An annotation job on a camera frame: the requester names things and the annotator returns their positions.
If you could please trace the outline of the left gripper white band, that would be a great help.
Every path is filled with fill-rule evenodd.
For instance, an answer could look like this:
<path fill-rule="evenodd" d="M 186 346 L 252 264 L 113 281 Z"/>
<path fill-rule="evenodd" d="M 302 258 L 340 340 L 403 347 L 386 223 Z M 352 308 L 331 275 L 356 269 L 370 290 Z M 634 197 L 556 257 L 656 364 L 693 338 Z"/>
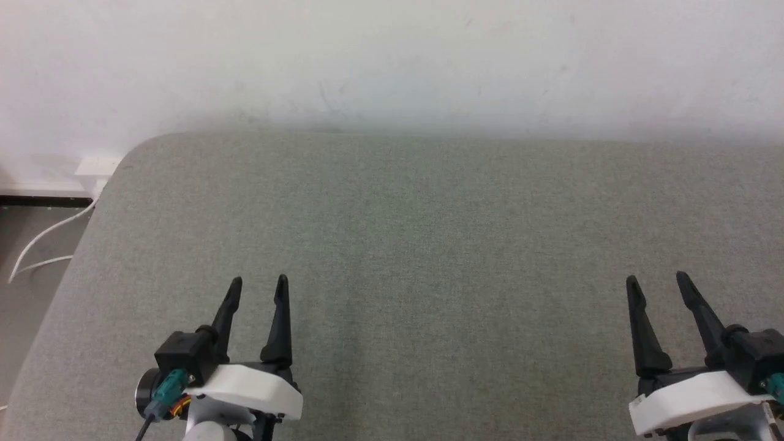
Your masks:
<path fill-rule="evenodd" d="M 297 421 L 303 395 L 286 379 L 243 364 L 228 364 L 233 315 L 239 308 L 243 278 L 232 283 L 219 305 L 212 328 L 217 362 L 222 364 L 202 387 L 190 387 L 184 441 L 273 441 L 276 425 Z M 288 277 L 280 274 L 274 316 L 260 360 L 276 369 L 292 365 L 292 329 Z"/>

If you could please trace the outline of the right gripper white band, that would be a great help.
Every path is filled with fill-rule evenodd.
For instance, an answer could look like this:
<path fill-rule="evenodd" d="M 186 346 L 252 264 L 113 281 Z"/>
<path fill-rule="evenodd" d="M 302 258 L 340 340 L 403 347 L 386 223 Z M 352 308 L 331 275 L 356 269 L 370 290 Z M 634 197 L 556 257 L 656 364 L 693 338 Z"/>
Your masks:
<path fill-rule="evenodd" d="M 683 302 L 692 313 L 709 369 L 724 369 L 722 333 L 725 329 L 685 271 L 676 273 Z M 625 280 L 635 372 L 640 379 L 666 374 L 673 363 L 659 344 L 646 312 L 647 301 L 638 279 Z M 748 394 L 725 371 L 698 374 L 691 379 L 641 394 L 629 404 L 638 436 L 662 435 L 684 441 L 775 441 L 775 414 L 770 394 Z"/>

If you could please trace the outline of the grey-green fabric sofa cushion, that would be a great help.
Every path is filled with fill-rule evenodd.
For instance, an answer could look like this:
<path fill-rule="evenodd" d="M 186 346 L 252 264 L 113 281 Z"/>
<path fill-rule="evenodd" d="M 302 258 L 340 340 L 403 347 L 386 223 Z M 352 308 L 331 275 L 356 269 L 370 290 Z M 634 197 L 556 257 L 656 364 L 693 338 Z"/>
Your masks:
<path fill-rule="evenodd" d="M 104 187 L 9 399 L 3 441 L 134 441 L 171 332 L 243 278 L 258 360 L 286 274 L 303 416 L 276 441 L 639 441 L 625 279 L 679 368 L 676 273 L 784 333 L 784 145 L 196 133 Z"/>

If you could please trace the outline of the white wall socket box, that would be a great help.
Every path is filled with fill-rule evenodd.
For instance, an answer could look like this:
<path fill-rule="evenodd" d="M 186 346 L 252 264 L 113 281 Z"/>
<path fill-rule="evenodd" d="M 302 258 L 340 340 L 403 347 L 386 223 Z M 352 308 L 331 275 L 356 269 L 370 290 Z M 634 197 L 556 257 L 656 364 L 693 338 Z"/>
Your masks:
<path fill-rule="evenodd" d="M 73 176 L 92 199 L 98 199 L 123 157 L 87 157 L 81 160 Z"/>

